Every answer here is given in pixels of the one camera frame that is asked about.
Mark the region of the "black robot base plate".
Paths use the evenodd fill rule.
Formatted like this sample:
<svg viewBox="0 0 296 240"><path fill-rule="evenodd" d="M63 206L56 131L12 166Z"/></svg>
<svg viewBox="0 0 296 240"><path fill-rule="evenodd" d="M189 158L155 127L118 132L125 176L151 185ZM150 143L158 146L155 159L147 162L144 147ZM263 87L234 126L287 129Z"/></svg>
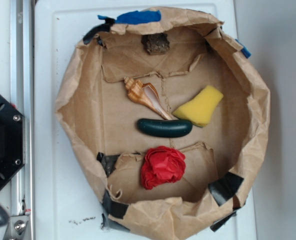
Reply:
<svg viewBox="0 0 296 240"><path fill-rule="evenodd" d="M24 116L0 95L0 191L24 165Z"/></svg>

